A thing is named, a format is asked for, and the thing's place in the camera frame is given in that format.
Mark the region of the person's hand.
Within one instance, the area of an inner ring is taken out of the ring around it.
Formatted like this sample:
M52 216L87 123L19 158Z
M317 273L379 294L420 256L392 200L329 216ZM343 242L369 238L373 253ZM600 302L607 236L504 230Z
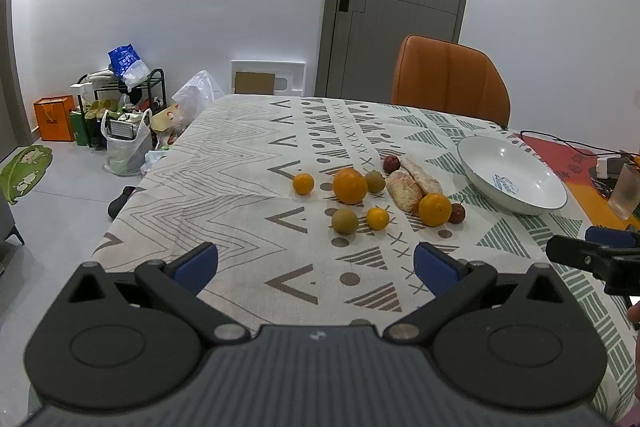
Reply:
M627 319L634 327L640 326L640 301L627 310Z

